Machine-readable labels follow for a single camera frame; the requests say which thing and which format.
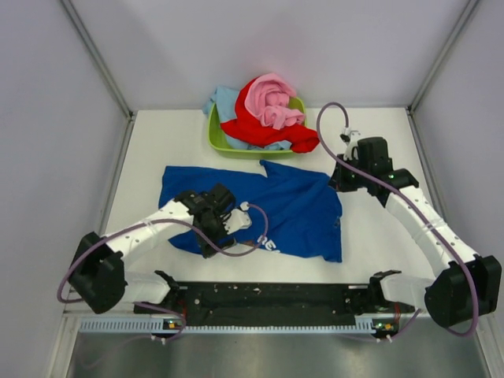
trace green plastic bin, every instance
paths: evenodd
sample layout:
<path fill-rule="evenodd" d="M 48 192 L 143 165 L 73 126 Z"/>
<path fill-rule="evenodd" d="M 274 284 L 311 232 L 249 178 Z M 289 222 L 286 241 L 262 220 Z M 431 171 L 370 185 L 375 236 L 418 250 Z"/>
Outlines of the green plastic bin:
<path fill-rule="evenodd" d="M 304 114 L 306 114 L 305 104 L 300 98 L 293 97 L 289 101 L 289 108 L 299 109 Z M 219 114 L 217 112 L 217 107 L 215 104 L 210 110 L 210 115 L 208 117 L 208 141 L 210 146 L 212 146 L 219 154 L 227 158 L 236 159 L 277 159 L 277 158 L 288 158 L 292 156 L 294 152 L 291 150 L 280 150 L 280 151 L 264 151 L 264 150 L 235 150 L 228 145 L 226 141 L 225 134 L 221 129 L 221 122 L 219 121 Z"/>

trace light blue cloth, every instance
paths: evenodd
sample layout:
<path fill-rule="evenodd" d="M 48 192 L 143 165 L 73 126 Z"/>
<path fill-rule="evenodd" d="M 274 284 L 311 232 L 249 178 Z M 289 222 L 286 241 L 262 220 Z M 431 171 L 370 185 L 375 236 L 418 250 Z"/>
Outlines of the light blue cloth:
<path fill-rule="evenodd" d="M 223 124 L 229 120 L 234 120 L 236 118 L 235 104 L 238 99 L 239 91 L 229 87 L 224 87 L 219 85 L 215 92 L 213 92 L 210 100 L 206 102 L 203 106 L 203 113 L 209 116 L 212 110 L 213 104 L 217 106 L 217 114 L 219 114 L 219 121 Z M 292 143 L 288 140 L 281 140 L 279 142 L 274 142 L 266 147 L 253 146 L 237 138 L 233 138 L 227 134 L 226 141 L 229 146 L 235 150 L 290 150 Z"/>

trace blue towel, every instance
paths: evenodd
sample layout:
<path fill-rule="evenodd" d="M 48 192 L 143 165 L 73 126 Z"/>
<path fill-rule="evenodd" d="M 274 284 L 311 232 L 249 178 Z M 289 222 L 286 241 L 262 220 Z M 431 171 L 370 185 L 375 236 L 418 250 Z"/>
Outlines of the blue towel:
<path fill-rule="evenodd" d="M 222 183 L 236 197 L 236 203 L 260 206 L 269 218 L 270 229 L 262 248 L 303 258 L 322 256 L 326 261 L 341 262 L 342 207 L 336 192 L 328 186 L 324 173 L 305 171 L 261 161 L 267 176 L 199 167 L 165 169 L 159 207 L 182 191 L 209 191 Z M 249 211 L 252 226 L 234 234 L 239 243 L 256 243 L 264 231 L 261 214 Z M 182 250 L 200 254 L 194 233 L 170 239 Z"/>
<path fill-rule="evenodd" d="M 216 104 L 217 113 L 219 114 L 219 121 L 222 124 L 224 122 L 228 122 L 229 120 L 234 120 L 236 118 L 235 104 L 238 95 L 239 91 L 237 91 L 236 89 L 219 85 L 216 88 L 215 92 L 213 92 L 210 100 L 208 100 L 205 106 L 203 106 L 203 113 L 206 116 L 209 116 L 213 104 Z M 249 143 L 233 138 L 227 134 L 225 134 L 225 137 L 229 146 L 231 146 L 235 150 L 290 150 L 292 145 L 292 143 L 288 140 L 281 140 L 279 142 L 269 144 L 268 146 L 263 148 L 253 146 Z"/>

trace gray wall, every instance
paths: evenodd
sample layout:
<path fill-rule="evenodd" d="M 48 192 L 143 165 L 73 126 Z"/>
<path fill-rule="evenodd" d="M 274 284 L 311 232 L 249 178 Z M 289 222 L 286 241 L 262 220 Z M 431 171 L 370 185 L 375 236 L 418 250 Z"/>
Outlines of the gray wall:
<path fill-rule="evenodd" d="M 456 232 L 504 264 L 504 2 L 482 1 L 416 120 Z M 504 296 L 497 318 L 504 329 Z"/>
<path fill-rule="evenodd" d="M 408 105 L 468 0 L 74 0 L 134 109 L 275 71 L 308 105 Z"/>
<path fill-rule="evenodd" d="M 124 119 L 56 0 L 0 2 L 0 369 L 42 376 Z"/>

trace metal frame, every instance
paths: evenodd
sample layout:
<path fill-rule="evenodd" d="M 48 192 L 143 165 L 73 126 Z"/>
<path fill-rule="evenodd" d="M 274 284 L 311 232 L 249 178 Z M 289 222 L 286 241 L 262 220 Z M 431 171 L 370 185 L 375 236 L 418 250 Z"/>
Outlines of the metal frame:
<path fill-rule="evenodd" d="M 109 185 L 109 193 L 104 205 L 102 219 L 99 225 L 99 231 L 104 232 L 107 221 L 109 219 L 110 210 L 112 208 L 113 198 L 117 190 L 120 172 L 122 170 L 126 152 L 128 150 L 128 144 L 132 136 L 132 129 L 135 123 L 135 114 L 127 104 L 119 86 L 117 85 L 115 79 L 113 78 L 113 75 L 109 71 L 100 51 L 91 38 L 89 31 L 86 29 L 86 26 L 84 25 L 84 22 L 77 12 L 72 0 L 58 0 L 58 2 L 60 2 L 63 10 L 71 21 L 72 26 L 76 30 L 83 45 L 85 46 L 94 64 L 94 67 L 97 70 L 97 73 L 102 78 L 103 83 L 109 90 L 113 100 L 120 107 L 120 110 L 128 121 L 128 125 L 124 131 L 123 141 L 117 156 L 117 163 L 114 169 L 113 177 Z M 418 92 L 414 96 L 411 105 L 406 108 L 409 124 L 413 133 L 413 138 L 417 146 L 417 152 L 419 154 L 422 169 L 424 170 L 424 174 L 427 180 L 428 190 L 432 197 L 433 206 L 435 207 L 436 211 L 438 211 L 438 213 L 442 214 L 443 216 L 445 216 L 446 214 L 446 206 L 443 201 L 442 194 L 439 192 L 438 186 L 436 185 L 435 175 L 432 171 L 432 164 L 425 153 L 423 147 L 423 138 L 417 124 L 415 123 L 414 113 L 428 93 L 430 86 L 435 82 L 435 79 L 439 75 L 441 68 L 449 59 L 451 51 L 453 50 L 457 41 L 461 38 L 464 30 L 466 30 L 466 28 L 468 27 L 471 19 L 476 14 L 478 5 L 480 3 L 481 0 L 468 0 L 465 8 L 458 18 L 457 23 L 455 24 L 453 30 L 444 43 L 443 48 L 438 53 L 438 56 L 435 59 L 432 67 L 430 68 L 427 76 L 424 78 L 424 81 L 420 85 Z M 80 328 L 80 318 L 82 316 L 85 316 L 85 314 L 79 311 L 76 311 L 75 313 L 64 312 L 61 326 L 57 335 L 57 342 L 54 345 L 49 369 L 47 370 L 45 377 L 60 378 L 66 376 L 72 356 L 72 346 L 75 344 L 77 333 L 79 332 Z M 495 320 L 494 314 L 490 314 L 480 319 L 477 335 L 485 361 L 487 362 L 487 366 L 489 368 L 489 371 L 491 372 L 491 376 L 504 377 L 504 343 L 502 342 L 502 335 L 500 328 Z"/>

